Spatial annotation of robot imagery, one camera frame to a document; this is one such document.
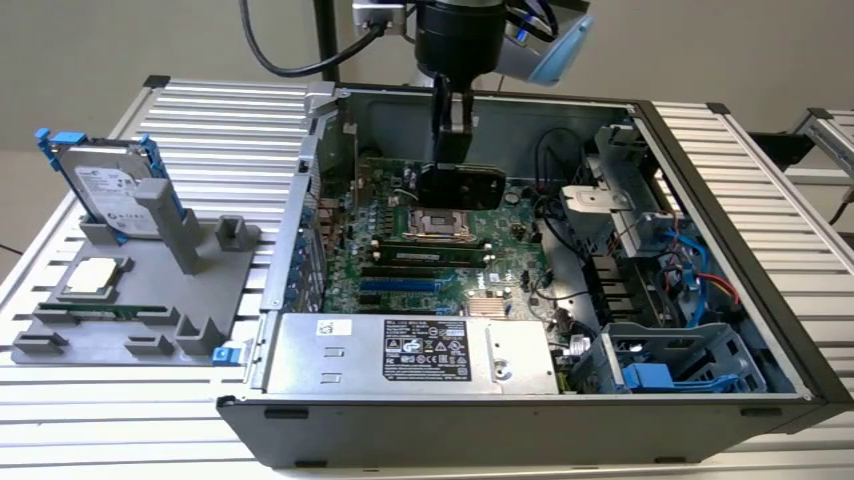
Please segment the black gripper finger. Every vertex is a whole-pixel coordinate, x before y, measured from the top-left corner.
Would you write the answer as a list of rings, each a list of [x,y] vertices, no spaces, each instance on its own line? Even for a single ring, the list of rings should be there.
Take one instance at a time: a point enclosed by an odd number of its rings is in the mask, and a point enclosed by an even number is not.
[[[451,169],[466,161],[474,135],[475,76],[436,74],[432,85],[431,161]]]

